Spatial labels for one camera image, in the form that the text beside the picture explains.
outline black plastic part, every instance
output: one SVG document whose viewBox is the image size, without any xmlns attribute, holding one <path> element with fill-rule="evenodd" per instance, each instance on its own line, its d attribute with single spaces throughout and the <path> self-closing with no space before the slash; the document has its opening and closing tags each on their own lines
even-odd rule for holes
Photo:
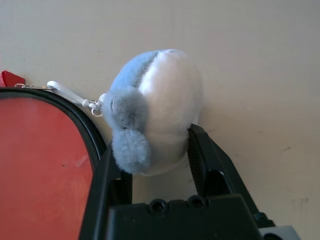
<svg viewBox="0 0 320 240">
<path fill-rule="evenodd" d="M 132 175 L 118 168 L 108 147 L 92 178 L 79 240 L 105 239 L 110 207 L 131 203 Z"/>
<path fill-rule="evenodd" d="M 262 240 L 239 194 L 215 196 L 204 207 L 171 201 L 161 215 L 146 204 L 109 209 L 106 240 Z"/>
<path fill-rule="evenodd" d="M 203 196 L 194 195 L 194 196 L 189 197 L 187 204 L 188 204 L 189 208 L 199 209 L 199 208 L 207 207 L 208 201 Z"/>
<path fill-rule="evenodd" d="M 161 216 L 167 213 L 169 209 L 166 201 L 162 199 L 155 199 L 149 205 L 149 213 L 155 216 Z"/>
<path fill-rule="evenodd" d="M 89 154 L 92 171 L 95 170 L 107 147 L 95 124 L 76 105 L 52 92 L 29 88 L 0 87 L 0 99 L 5 98 L 37 99 L 64 112 L 78 128 Z"/>
<path fill-rule="evenodd" d="M 188 156 L 196 190 L 204 197 L 241 194 L 259 228 L 274 227 L 263 212 L 259 212 L 244 182 L 229 156 L 211 140 L 203 128 L 189 129 Z"/>
<path fill-rule="evenodd" d="M 258 225 L 258 227 L 261 228 L 270 228 L 270 227 L 274 227 L 275 223 L 267 218 L 267 215 L 263 212 L 258 212 L 255 215 L 253 215 L 256 224 Z"/>
</svg>

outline toy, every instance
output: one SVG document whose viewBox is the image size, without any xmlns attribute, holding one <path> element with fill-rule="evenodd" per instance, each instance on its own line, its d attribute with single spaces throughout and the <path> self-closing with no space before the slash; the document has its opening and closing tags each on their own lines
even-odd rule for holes
<svg viewBox="0 0 320 240">
<path fill-rule="evenodd" d="M 188 159 L 188 128 L 197 123 L 202 104 L 201 77 L 185 53 L 167 49 L 134 57 L 101 104 L 117 165 L 153 176 Z"/>
</svg>

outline white plastic strap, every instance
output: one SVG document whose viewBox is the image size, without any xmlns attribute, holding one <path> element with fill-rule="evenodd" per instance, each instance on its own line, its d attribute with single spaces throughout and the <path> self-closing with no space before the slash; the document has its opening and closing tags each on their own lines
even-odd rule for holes
<svg viewBox="0 0 320 240">
<path fill-rule="evenodd" d="M 84 99 L 80 97 L 79 95 L 75 94 L 73 91 L 69 90 L 68 88 L 66 88 L 65 86 L 61 85 L 56 81 L 49 81 L 46 85 L 55 94 L 60 95 L 61 97 L 69 100 L 74 104 L 80 104 L 84 108 L 88 108 L 91 111 L 92 115 L 96 117 L 101 117 L 103 115 L 100 111 L 100 107 L 105 94 L 102 94 L 99 97 L 98 102 L 90 101 L 89 99 Z"/>
</svg>

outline metal clasp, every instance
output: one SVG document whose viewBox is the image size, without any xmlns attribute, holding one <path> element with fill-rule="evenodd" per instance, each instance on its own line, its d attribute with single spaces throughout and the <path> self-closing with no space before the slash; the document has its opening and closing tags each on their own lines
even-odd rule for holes
<svg viewBox="0 0 320 240">
<path fill-rule="evenodd" d="M 15 88 L 21 88 L 21 89 L 37 89 L 37 90 L 48 90 L 52 91 L 54 90 L 53 87 L 48 87 L 48 86 L 32 86 L 32 85 L 25 85 L 23 83 L 17 83 L 14 85 Z"/>
</svg>

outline screw hole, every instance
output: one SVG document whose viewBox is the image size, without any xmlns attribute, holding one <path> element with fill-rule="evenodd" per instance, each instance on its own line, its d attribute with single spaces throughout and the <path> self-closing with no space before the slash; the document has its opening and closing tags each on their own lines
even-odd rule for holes
<svg viewBox="0 0 320 240">
<path fill-rule="evenodd" d="M 162 199 L 155 199 L 149 205 L 149 212 L 152 215 L 163 215 L 168 209 L 168 204 Z"/>
<path fill-rule="evenodd" d="M 198 208 L 202 208 L 204 206 L 204 203 L 202 202 L 201 199 L 195 198 L 192 200 L 192 205 L 198 209 Z"/>
<path fill-rule="evenodd" d="M 194 195 L 188 199 L 188 206 L 195 209 L 204 208 L 207 206 L 207 200 L 202 196 Z"/>
<path fill-rule="evenodd" d="M 165 206 L 163 205 L 162 202 L 157 201 L 152 205 L 152 210 L 155 213 L 161 213 L 164 209 L 165 209 Z"/>
</svg>

